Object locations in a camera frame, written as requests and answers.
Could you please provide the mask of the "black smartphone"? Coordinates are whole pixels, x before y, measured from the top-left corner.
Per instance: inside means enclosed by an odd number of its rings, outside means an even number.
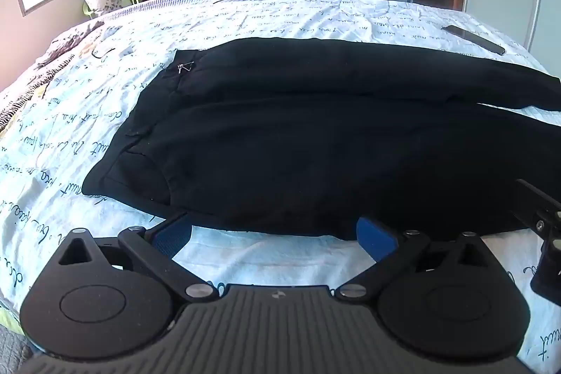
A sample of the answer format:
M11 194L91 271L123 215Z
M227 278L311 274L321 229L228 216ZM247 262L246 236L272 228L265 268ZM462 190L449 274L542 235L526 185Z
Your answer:
M443 30L454 35L455 37L458 37L460 39L473 43L474 45L482 47L483 49L490 51L491 53L500 56L503 56L506 53L506 49L504 47L500 47L496 43L493 43L479 35L476 35L460 27L450 25L450 26L443 27Z

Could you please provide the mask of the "white script-print bedsheet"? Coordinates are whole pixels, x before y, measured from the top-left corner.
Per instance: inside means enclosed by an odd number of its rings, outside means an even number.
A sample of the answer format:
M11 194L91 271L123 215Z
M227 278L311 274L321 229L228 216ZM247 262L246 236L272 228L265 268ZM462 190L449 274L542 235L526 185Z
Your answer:
M161 219L105 197L85 197L87 172L178 49L206 49L247 37L338 39L426 47L550 73L508 35L469 13L381 0L210 1L147 6L109 16L71 50L44 95L27 103L1 134L1 305L16 319L41 269L74 227L117 236ZM447 34L454 25L506 49L496 56ZM519 353L537 373L560 370L560 307L530 289L541 240L530 231L488 236L530 305ZM218 283L342 284L373 262L355 242L333 237L265 236L194 229L175 261Z

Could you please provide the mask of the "green plastic chair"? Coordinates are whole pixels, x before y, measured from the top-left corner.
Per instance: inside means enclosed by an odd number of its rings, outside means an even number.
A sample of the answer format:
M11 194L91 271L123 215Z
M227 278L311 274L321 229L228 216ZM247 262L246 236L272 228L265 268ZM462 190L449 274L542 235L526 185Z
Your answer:
M132 5L140 4L140 3L143 2L143 0L127 0L127 2L128 2L127 6L129 7L129 6L132 6ZM82 5L82 11L83 11L83 14L86 15L88 18L92 19L92 18L96 17L96 14L88 8L87 3L84 3Z

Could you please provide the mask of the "black pants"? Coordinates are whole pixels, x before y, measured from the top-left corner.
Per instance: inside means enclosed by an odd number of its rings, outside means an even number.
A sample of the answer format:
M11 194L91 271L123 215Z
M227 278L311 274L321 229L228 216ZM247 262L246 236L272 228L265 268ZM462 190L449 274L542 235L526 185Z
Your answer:
M351 239L362 216L450 239L514 231L513 185L560 195L559 80L418 47L235 40L180 50L82 191L217 230Z

